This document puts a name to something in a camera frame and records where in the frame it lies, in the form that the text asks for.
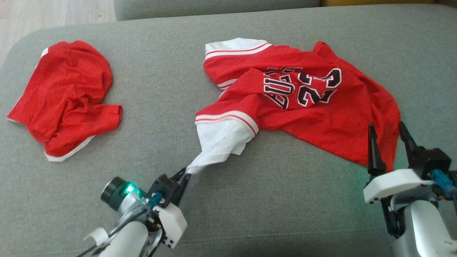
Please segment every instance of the wooden floor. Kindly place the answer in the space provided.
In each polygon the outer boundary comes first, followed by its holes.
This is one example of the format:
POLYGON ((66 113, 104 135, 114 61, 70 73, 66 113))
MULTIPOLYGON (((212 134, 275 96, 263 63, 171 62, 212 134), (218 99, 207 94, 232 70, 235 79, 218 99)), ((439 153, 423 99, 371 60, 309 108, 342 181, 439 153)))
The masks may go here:
POLYGON ((0 0, 0 66, 11 47, 33 31, 111 21, 112 0, 0 0))

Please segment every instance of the gray fabric upholstery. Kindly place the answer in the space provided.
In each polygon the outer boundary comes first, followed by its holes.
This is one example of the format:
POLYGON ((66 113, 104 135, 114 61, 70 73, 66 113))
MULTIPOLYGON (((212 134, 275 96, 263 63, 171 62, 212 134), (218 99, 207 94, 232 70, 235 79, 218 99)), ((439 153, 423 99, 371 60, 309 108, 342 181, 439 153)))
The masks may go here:
POLYGON ((118 21, 319 6, 320 0, 114 0, 118 21))
MULTIPOLYGON (((145 190, 200 152, 195 112, 220 94, 205 75, 204 44, 235 37, 311 50, 318 40, 396 98, 417 143, 456 160, 457 10, 439 5, 306 8, 125 21, 32 33, 0 71, 0 117, 21 96, 42 50, 84 40, 110 62, 105 102, 123 120, 62 163, 50 163, 20 124, 0 122, 3 257, 71 257, 117 215, 99 200, 114 176, 145 190)), ((396 168, 407 166, 403 145, 396 168)), ((241 156, 191 180, 181 209, 189 227, 157 256, 388 256, 379 205, 363 201, 366 169, 283 132, 260 132, 241 156)), ((452 206, 443 204, 453 235, 452 206)))

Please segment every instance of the white sleeve trim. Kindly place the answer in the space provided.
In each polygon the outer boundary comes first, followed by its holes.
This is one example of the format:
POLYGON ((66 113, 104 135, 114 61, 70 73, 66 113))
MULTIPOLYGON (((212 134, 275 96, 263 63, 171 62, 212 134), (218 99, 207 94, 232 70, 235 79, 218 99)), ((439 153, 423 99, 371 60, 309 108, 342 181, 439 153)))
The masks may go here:
POLYGON ((48 159, 48 161, 64 161, 64 160, 66 160, 67 158, 69 158, 70 156, 72 156, 72 155, 74 155, 75 153, 77 153, 79 150, 83 149, 83 147, 85 147, 94 137, 95 137, 95 135, 86 138, 84 141, 82 141, 81 144, 79 144, 78 146, 76 146, 73 150, 71 150, 69 153, 65 154, 65 155, 62 156, 62 157, 50 156, 50 155, 48 155, 46 152, 44 152, 44 155, 46 156, 46 158, 48 159))
POLYGON ((221 55, 242 55, 261 52, 272 44, 265 40, 234 38, 227 41, 208 43, 205 46, 205 60, 221 55))
POLYGON ((228 81, 226 81, 226 82, 223 82, 223 83, 217 84, 217 85, 218 85, 218 87, 219 87, 220 89, 225 89, 225 88, 228 87, 229 85, 235 83, 236 80, 237 80, 237 79, 228 80, 228 81))
POLYGON ((259 132, 257 123, 246 113, 240 111, 229 111, 218 115, 203 114, 195 117, 195 124, 197 123, 214 123, 224 119, 236 119, 242 122, 255 136, 259 132))

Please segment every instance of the crumpled red shirt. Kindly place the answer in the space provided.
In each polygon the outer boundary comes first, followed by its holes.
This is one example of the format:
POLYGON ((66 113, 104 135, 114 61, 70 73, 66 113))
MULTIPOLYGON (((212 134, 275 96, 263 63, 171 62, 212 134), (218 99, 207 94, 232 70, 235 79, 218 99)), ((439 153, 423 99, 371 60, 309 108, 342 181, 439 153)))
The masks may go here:
POLYGON ((43 51, 24 94, 8 118, 44 143, 50 161, 63 161, 93 136, 117 128, 120 105, 100 104, 112 84, 108 61, 83 41, 43 51))

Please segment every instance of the blue connector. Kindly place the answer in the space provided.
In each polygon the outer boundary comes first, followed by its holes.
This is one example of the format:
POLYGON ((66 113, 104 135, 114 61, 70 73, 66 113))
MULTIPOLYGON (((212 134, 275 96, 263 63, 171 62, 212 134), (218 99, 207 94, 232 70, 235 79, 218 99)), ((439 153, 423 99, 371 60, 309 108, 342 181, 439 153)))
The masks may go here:
POLYGON ((155 195, 149 199, 148 204, 151 205, 152 207, 159 205, 160 201, 163 199, 163 195, 159 192, 156 192, 155 195))
POLYGON ((444 192, 448 199, 453 198, 453 194, 457 192, 457 188, 448 176, 442 170, 436 169, 431 172, 431 179, 437 184, 444 192))

